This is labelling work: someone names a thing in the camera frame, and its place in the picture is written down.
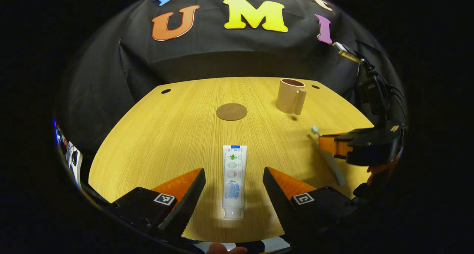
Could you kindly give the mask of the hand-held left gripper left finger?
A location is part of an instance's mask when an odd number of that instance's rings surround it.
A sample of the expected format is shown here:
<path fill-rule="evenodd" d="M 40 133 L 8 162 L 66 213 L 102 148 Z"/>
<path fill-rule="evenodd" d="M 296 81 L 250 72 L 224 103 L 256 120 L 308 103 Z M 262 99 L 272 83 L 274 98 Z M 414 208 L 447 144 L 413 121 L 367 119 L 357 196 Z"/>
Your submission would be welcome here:
<path fill-rule="evenodd" d="M 153 188 L 136 187 L 108 205 L 123 223 L 151 237 L 180 238 L 206 184 L 196 168 Z"/>

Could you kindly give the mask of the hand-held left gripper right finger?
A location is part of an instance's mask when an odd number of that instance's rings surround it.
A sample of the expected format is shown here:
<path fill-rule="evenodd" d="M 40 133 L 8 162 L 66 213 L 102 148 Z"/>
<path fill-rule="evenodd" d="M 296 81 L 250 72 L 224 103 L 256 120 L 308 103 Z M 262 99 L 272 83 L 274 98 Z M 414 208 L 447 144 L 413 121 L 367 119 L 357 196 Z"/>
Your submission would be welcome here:
<path fill-rule="evenodd" d="M 264 168 L 263 184 L 291 243 L 308 241 L 356 210 L 356 205 L 335 188 L 315 188 L 275 168 Z"/>

